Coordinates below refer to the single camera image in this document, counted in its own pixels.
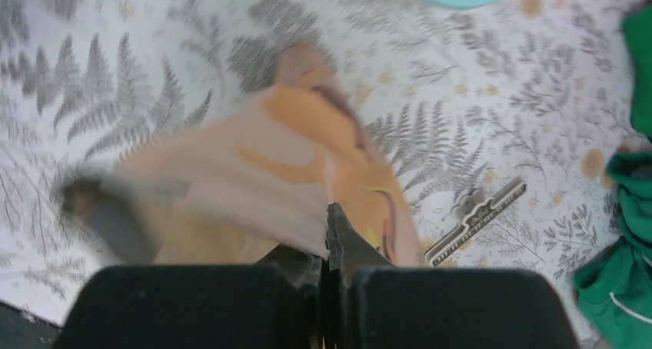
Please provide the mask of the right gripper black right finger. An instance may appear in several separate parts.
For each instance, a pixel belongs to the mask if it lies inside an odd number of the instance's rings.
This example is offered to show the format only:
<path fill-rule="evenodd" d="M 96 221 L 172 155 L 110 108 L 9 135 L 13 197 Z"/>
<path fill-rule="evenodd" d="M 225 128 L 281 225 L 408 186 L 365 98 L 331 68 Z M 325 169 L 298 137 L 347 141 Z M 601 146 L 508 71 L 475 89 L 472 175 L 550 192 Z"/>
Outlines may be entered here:
<path fill-rule="evenodd" d="M 504 268 L 399 268 L 328 208 L 328 348 L 576 348 L 547 280 Z"/>

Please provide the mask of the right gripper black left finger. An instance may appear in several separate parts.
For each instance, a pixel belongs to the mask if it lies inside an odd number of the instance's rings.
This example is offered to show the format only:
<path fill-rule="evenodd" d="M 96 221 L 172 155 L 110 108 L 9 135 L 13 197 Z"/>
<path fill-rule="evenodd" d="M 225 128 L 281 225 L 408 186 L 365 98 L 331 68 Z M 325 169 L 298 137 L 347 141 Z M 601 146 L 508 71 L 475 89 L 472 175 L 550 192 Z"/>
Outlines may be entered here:
<path fill-rule="evenodd" d="M 116 265 L 81 289 L 56 348 L 306 348 L 322 260 Z"/>

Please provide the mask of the pink cat litter bag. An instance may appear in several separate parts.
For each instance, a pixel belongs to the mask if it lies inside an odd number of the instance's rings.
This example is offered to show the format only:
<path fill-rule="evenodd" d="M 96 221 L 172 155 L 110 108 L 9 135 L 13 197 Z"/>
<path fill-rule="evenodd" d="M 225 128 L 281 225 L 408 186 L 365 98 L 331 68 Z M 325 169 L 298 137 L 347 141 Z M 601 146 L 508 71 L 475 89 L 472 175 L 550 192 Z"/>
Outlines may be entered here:
<path fill-rule="evenodd" d="M 278 246 L 327 258 L 328 207 L 401 267 L 424 265 L 394 169 L 311 42 L 239 113 L 163 135 L 62 188 L 62 212 L 126 264 L 253 264 Z"/>

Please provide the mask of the brown bag sealing clip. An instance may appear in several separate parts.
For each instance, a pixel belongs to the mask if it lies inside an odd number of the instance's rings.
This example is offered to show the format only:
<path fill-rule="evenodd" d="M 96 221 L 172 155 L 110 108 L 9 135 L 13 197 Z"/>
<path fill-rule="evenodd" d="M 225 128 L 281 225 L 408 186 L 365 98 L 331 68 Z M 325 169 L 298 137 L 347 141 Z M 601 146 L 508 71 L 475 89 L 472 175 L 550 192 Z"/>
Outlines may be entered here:
<path fill-rule="evenodd" d="M 521 177 L 516 177 L 491 196 L 486 196 L 483 190 L 478 188 L 460 198 L 451 209 L 451 214 L 457 220 L 455 227 L 426 250 L 425 261 L 430 266 L 437 267 L 513 204 L 526 190 L 526 182 Z"/>

